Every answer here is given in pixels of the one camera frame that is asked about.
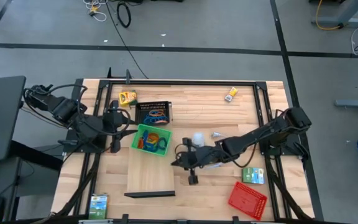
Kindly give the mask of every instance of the black desk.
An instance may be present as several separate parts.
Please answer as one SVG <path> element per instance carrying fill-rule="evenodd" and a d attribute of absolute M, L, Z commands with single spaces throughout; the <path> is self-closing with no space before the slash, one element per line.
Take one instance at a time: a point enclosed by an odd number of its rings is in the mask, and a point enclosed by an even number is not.
<path fill-rule="evenodd" d="M 0 78 L 0 161 L 18 156 L 29 162 L 59 171 L 62 161 L 19 142 L 12 141 L 25 77 Z"/>
<path fill-rule="evenodd" d="M 16 217 L 16 181 L 21 159 L 57 171 L 62 166 L 62 160 L 12 140 L 17 114 L 22 106 L 24 83 L 25 77 L 0 78 L 0 193 L 15 183 L 1 194 L 5 198 L 4 221 Z"/>
<path fill-rule="evenodd" d="M 0 161 L 0 193 L 16 181 L 19 175 L 21 160 L 18 157 Z M 16 186 L 12 185 L 1 194 L 5 198 L 4 221 L 9 221 L 15 216 L 14 199 L 16 195 Z"/>

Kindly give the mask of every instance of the green box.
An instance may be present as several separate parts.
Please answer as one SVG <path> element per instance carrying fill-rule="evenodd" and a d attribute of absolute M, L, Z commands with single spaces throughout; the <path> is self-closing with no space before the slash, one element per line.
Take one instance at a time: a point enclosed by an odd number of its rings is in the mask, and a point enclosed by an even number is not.
<path fill-rule="evenodd" d="M 142 152 L 148 152 L 148 153 L 151 153 L 151 154 L 155 154 L 155 155 L 158 155 L 158 156 L 165 156 L 166 155 L 167 150 L 169 149 L 170 141 L 171 141 L 171 136 L 172 136 L 171 131 L 161 129 L 161 128 L 156 128 L 156 127 L 153 127 L 153 126 L 144 125 L 144 124 L 138 125 L 137 130 L 138 130 L 138 132 L 136 132 L 136 135 L 135 135 L 134 140 L 132 142 L 131 148 L 140 150 Z M 146 150 L 143 150 L 143 149 L 138 149 L 137 145 L 139 143 L 139 139 L 143 136 L 143 132 L 146 131 L 146 130 L 149 132 L 149 134 L 150 133 L 155 133 L 155 134 L 158 134 L 158 136 L 160 138 L 165 138 L 167 140 L 167 148 L 165 150 L 159 149 L 157 152 L 150 152 L 150 151 L 146 151 Z"/>

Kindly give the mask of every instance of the red basket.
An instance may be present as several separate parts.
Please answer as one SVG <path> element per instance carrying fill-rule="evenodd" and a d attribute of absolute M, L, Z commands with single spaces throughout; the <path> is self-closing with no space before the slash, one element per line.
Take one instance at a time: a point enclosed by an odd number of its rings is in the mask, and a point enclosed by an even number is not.
<path fill-rule="evenodd" d="M 266 202 L 266 196 L 240 182 L 236 182 L 229 198 L 229 205 L 259 221 Z"/>

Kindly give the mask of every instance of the wooden table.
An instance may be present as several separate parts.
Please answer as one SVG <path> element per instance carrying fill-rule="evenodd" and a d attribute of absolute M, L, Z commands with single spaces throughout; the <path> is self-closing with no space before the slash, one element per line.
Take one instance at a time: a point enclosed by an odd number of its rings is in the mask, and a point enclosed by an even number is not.
<path fill-rule="evenodd" d="M 83 84 L 88 90 L 81 102 L 88 107 L 86 111 L 92 114 L 98 79 L 84 79 Z M 288 108 L 287 97 L 282 82 L 266 82 L 270 105 L 274 114 L 275 109 Z M 191 138 L 195 132 L 203 132 L 206 144 L 213 145 L 216 139 L 211 139 L 213 131 L 227 136 L 240 136 L 259 127 L 255 110 L 254 93 L 251 87 L 236 86 L 238 94 L 231 103 L 224 101 L 232 86 L 208 85 L 114 85 L 111 100 L 118 99 L 122 91 L 136 90 L 139 102 L 171 101 L 172 102 L 172 131 L 173 137 L 170 149 L 173 150 L 181 143 L 183 137 Z M 264 99 L 260 96 L 264 110 Z M 230 207 L 228 197 L 236 181 L 241 181 L 242 171 L 233 163 L 224 164 L 214 169 L 196 169 L 199 184 L 188 184 L 188 171 L 172 167 L 174 173 L 175 197 L 160 198 L 130 198 L 125 197 L 127 190 L 129 154 L 134 135 L 127 136 L 121 141 L 121 150 L 117 154 L 104 153 L 101 156 L 95 193 L 109 195 L 108 218 L 121 218 L 129 214 L 130 219 L 164 219 L 164 220 L 232 220 L 238 216 L 240 220 L 253 220 L 246 214 Z M 238 158 L 237 162 L 244 164 L 251 154 L 251 148 Z M 84 154 L 75 153 L 63 165 L 53 200 L 52 211 L 59 211 L 69 200 L 78 186 Z M 263 156 L 259 148 L 250 163 L 251 167 L 265 168 Z M 313 208 L 308 186 L 303 172 L 302 162 L 296 156 L 282 156 L 283 172 L 288 191 L 309 216 L 313 217 Z M 265 184 L 248 184 L 249 187 L 268 196 L 268 202 L 262 220 L 272 221 L 272 204 L 269 187 L 265 175 Z M 281 217 L 284 217 L 282 197 L 276 188 L 277 200 Z M 85 190 L 81 211 L 85 210 Z"/>

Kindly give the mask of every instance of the gray floor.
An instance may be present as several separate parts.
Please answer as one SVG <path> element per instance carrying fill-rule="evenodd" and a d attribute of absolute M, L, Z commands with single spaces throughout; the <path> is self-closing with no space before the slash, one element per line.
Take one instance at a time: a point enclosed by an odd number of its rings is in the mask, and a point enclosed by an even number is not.
<path fill-rule="evenodd" d="M 0 10 L 4 3 L 0 0 Z M 288 51 L 351 52 L 353 29 L 327 32 L 310 24 L 316 4 L 307 0 L 276 3 Z M 324 3 L 321 15 L 338 14 L 344 6 Z M 280 50 L 269 0 L 146 1 L 132 7 L 131 12 L 130 28 L 119 27 L 131 46 Z M 97 22 L 87 16 L 81 0 L 13 0 L 0 22 L 0 43 L 122 46 L 111 21 Z M 150 78 L 282 80 L 290 100 L 281 56 L 133 54 Z M 290 57 L 290 64 L 300 104 L 313 122 L 308 137 L 324 219 L 358 223 L 358 110 L 333 106 L 336 99 L 358 99 L 358 59 Z M 127 52 L 0 48 L 0 77 L 25 75 L 27 86 L 104 77 L 109 67 L 115 75 L 123 75 L 128 68 L 135 77 L 142 77 Z M 70 91 L 60 93 L 70 96 Z M 64 130 L 19 113 L 15 140 L 37 147 L 63 138 Z M 56 155 L 61 151 L 49 153 Z M 47 182 L 40 178 L 43 175 L 50 177 Z M 56 177 L 36 167 L 33 179 L 26 184 L 42 189 L 44 195 L 24 197 L 18 218 L 45 216 L 51 206 Z"/>

